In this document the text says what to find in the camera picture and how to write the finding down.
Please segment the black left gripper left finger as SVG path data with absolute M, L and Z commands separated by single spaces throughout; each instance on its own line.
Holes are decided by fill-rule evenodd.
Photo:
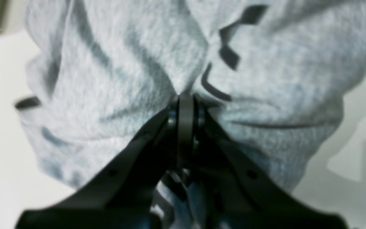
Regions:
M 150 213 L 158 181 L 193 158 L 193 97 L 151 118 L 91 181 L 58 204 L 25 211 L 17 229 L 160 229 Z

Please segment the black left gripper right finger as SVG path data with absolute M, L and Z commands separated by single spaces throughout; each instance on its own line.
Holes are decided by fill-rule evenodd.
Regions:
M 342 217 L 302 204 L 244 155 L 193 97 L 194 177 L 206 204 L 207 229 L 345 229 Z

